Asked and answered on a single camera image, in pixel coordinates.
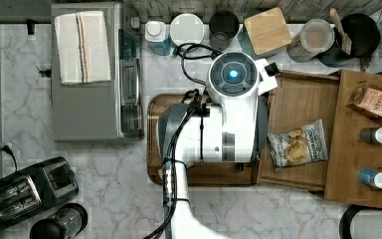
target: blue label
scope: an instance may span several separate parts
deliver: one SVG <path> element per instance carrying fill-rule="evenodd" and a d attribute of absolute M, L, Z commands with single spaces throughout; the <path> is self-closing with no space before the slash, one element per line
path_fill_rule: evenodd
<path fill-rule="evenodd" d="M 361 182 L 374 186 L 374 177 L 378 174 L 378 171 L 370 169 L 362 169 L 359 171 L 358 178 Z"/>

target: wooden tray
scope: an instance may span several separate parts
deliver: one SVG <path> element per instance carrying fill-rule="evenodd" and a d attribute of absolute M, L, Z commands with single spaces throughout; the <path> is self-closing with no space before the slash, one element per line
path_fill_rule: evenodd
<path fill-rule="evenodd" d="M 180 103 L 183 95 L 162 94 L 154 97 L 148 106 L 147 174 L 157 184 L 162 183 L 158 170 L 161 158 L 157 148 L 156 124 L 159 116 L 170 106 Z M 188 183 L 196 186 L 250 186 L 257 183 L 258 162 L 245 163 L 238 171 L 236 163 L 197 162 L 188 168 Z"/>
<path fill-rule="evenodd" d="M 283 71 L 269 96 L 269 132 L 289 131 L 322 119 L 328 150 L 333 133 L 339 78 Z M 275 173 L 270 147 L 261 154 L 258 183 L 323 191 L 328 161 L 283 168 Z"/>
<path fill-rule="evenodd" d="M 358 180 L 360 169 L 382 171 L 382 144 L 366 143 L 359 138 L 363 128 L 380 126 L 380 121 L 349 107 L 353 90 L 364 81 L 382 89 L 382 76 L 342 71 L 324 198 L 382 208 L 382 190 Z"/>

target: black cable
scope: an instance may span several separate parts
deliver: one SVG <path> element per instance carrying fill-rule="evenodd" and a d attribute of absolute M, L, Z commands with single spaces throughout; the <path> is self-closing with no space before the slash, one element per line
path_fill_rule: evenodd
<path fill-rule="evenodd" d="M 6 144 L 3 147 L 1 147 L 1 151 L 8 153 L 8 155 L 12 157 L 12 160 L 14 160 L 15 171 L 18 171 L 17 160 L 15 159 L 15 155 L 12 149 Z"/>
<path fill-rule="evenodd" d="M 163 162 L 162 162 L 162 166 L 163 166 L 163 164 L 164 164 L 165 162 L 167 162 L 167 161 L 172 161 L 172 159 L 171 159 L 171 158 L 165 158 L 165 159 L 163 160 Z M 177 162 L 177 163 L 181 163 L 182 165 L 184 165 L 185 169 L 187 169 L 187 165 L 185 164 L 185 162 L 183 162 L 183 161 L 179 161 L 179 160 L 175 160 L 175 162 Z"/>
<path fill-rule="evenodd" d="M 173 134 L 173 136 L 170 140 L 169 146 L 168 146 L 168 150 L 167 150 L 167 156 L 170 156 L 170 158 L 171 158 L 172 174 L 174 175 L 173 205 L 170 207 L 169 213 L 168 213 L 167 217 L 165 218 L 165 220 L 163 221 L 163 223 L 156 230 L 154 230 L 152 233 L 150 233 L 148 236 L 144 237 L 144 239 L 150 239 L 150 238 L 153 238 L 154 236 L 156 236 L 155 238 L 159 238 L 161 236 L 161 234 L 163 233 L 163 231 L 166 229 L 167 225 L 170 223 L 170 220 L 172 219 L 173 214 L 175 212 L 176 202 L 178 199 L 177 198 L 178 189 L 177 189 L 177 180 L 176 180 L 176 166 L 175 166 L 176 143 L 177 143 L 177 140 L 179 138 L 179 134 L 180 134 L 182 128 L 184 127 L 185 123 L 187 123 L 188 120 L 191 119 L 191 117 L 193 116 L 195 111 L 196 111 L 196 109 L 193 107 L 188 109 L 187 114 L 185 115 L 184 119 L 182 120 L 181 124 L 179 125 L 179 128 Z"/>
<path fill-rule="evenodd" d="M 190 90 L 184 94 L 181 103 L 184 104 L 186 100 L 193 98 L 194 96 L 200 95 L 200 91 L 198 89 Z"/>
<path fill-rule="evenodd" d="M 200 115 L 200 161 L 203 161 L 203 131 L 204 131 L 204 118 Z"/>
<path fill-rule="evenodd" d="M 190 47 L 185 49 L 184 53 L 181 54 L 181 50 L 185 46 L 190 46 Z M 206 50 L 211 51 L 212 54 L 211 55 L 198 56 L 198 57 L 187 57 L 187 54 L 190 52 L 190 50 L 192 50 L 194 48 L 204 48 Z M 204 59 L 204 58 L 212 58 L 213 59 L 214 57 L 217 57 L 217 56 L 222 54 L 222 52 L 220 52 L 216 49 L 213 49 L 213 48 L 208 47 L 208 46 L 203 45 L 203 44 L 196 44 L 196 43 L 184 43 L 182 45 L 179 45 L 175 52 L 179 57 L 181 57 L 181 68 L 182 68 L 182 72 L 184 73 L 185 77 L 187 77 L 192 82 L 195 82 L 195 83 L 201 84 L 201 85 L 206 85 L 206 82 L 201 81 L 201 80 L 196 79 L 196 78 L 192 78 L 190 75 L 188 75 L 187 71 L 185 70 L 185 60 L 199 60 L 199 59 Z"/>

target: kitchen towel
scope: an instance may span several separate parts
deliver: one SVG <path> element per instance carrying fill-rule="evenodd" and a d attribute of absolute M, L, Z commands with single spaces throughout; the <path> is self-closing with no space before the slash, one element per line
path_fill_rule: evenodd
<path fill-rule="evenodd" d="M 63 85 L 110 81 L 103 12 L 87 11 L 55 18 Z"/>

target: countertop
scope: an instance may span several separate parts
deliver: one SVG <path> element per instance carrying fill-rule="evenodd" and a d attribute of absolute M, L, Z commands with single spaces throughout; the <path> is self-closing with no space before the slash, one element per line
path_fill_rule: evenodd
<path fill-rule="evenodd" d="M 73 201 L 84 206 L 90 217 L 86 230 L 76 238 L 143 238 L 154 230 L 163 220 L 162 188 L 147 177 L 146 138 L 53 142 L 50 79 L 41 77 L 35 67 L 50 67 L 51 25 L 36 25 L 36 34 L 30 40 L 25 25 L 0 25 L 0 39 L 2 137 L 12 143 L 19 168 L 54 156 L 67 159 L 80 186 L 80 194 Z M 239 50 L 237 39 L 228 50 Z M 286 52 L 273 60 L 282 69 L 314 69 L 310 71 L 323 74 L 336 70 L 316 61 L 296 65 L 287 59 Z M 189 74 L 204 79 L 210 63 L 195 61 L 187 64 L 187 69 Z M 141 64 L 145 113 L 149 101 L 158 94 L 200 88 L 186 80 L 179 58 L 155 56 L 145 42 Z M 13 162 L 7 155 L 3 157 L 4 172 L 11 173 Z M 304 190 L 272 184 L 191 187 L 190 199 L 194 215 L 202 223 L 237 239 L 335 239 L 339 219 L 347 208 Z M 0 238 L 28 238 L 33 224 L 58 208 L 0 232 Z"/>

